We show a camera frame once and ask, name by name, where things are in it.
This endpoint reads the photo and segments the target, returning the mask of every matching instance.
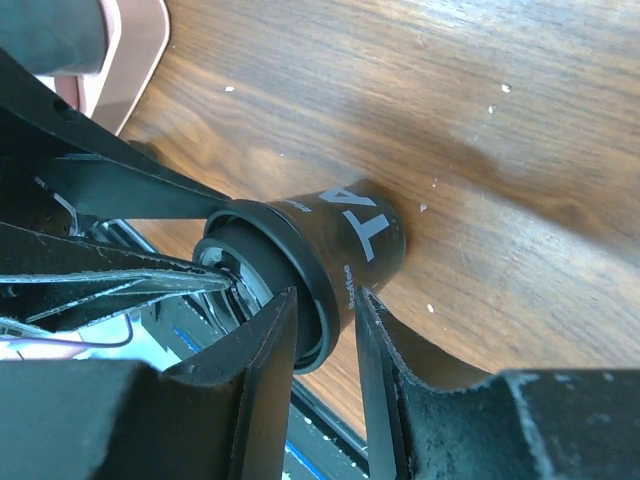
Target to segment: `wood grain surface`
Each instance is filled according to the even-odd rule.
[[[410,239],[383,300],[478,367],[637,367],[640,6],[555,3],[167,0],[124,137],[233,197],[376,181]],[[354,341],[304,381],[364,434]]]

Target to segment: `black cup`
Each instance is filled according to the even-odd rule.
[[[324,362],[353,320],[356,288],[382,289],[405,254],[397,211],[362,180],[266,204],[234,200],[209,219],[194,259],[236,280],[212,294],[227,329],[282,288],[297,288],[296,373],[306,373]]]

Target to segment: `blue stripe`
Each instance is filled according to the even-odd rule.
[[[302,465],[305,466],[305,468],[307,470],[309,470],[309,472],[311,472],[311,475],[313,475],[314,477],[316,477],[318,480],[325,480],[325,478],[322,476],[322,474],[318,471],[318,469],[316,467],[314,467],[309,460],[307,460],[307,458],[302,455],[298,449],[296,447],[294,447],[291,442],[289,440],[287,440],[287,448],[289,449],[289,451],[291,452],[291,455],[293,455],[294,457],[296,457],[296,460],[298,460],[298,462],[300,462]]]
[[[189,347],[191,350],[193,350],[196,353],[200,351],[200,347],[198,347],[195,343],[193,343],[193,340],[191,340],[191,338],[189,338],[189,336],[186,333],[184,333],[182,330],[180,330],[178,327],[173,327],[173,331],[176,332],[176,335],[178,335],[182,339],[182,341],[187,344],[187,347]]]

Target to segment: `bolt hole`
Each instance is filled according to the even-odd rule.
[[[53,110],[60,116],[60,118],[67,122],[75,122],[80,118],[80,112],[67,105],[67,103],[60,98],[56,98],[53,101]]]

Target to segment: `wire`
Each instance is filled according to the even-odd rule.
[[[78,342],[75,340],[63,340],[62,338],[47,338],[47,337],[18,337],[18,338],[3,338],[1,341],[7,342],[7,348],[16,349],[24,348],[29,345],[52,345],[58,347],[84,347],[84,348],[120,348],[131,343],[133,340],[133,325],[131,323],[131,317],[128,313],[124,314],[124,319],[127,324],[127,338],[121,342],[116,343],[99,343],[99,342]]]

